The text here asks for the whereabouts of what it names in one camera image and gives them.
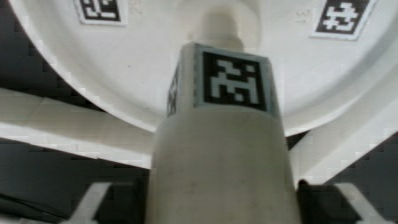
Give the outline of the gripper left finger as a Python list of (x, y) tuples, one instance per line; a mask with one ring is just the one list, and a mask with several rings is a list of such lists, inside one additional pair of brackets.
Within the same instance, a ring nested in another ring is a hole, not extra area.
[(60, 224), (133, 224), (133, 184), (94, 182)]

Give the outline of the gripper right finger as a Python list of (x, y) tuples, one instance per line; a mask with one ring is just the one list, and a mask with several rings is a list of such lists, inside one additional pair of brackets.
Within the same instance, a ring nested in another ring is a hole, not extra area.
[(395, 224), (352, 183), (313, 185), (300, 180), (297, 198), (302, 224)]

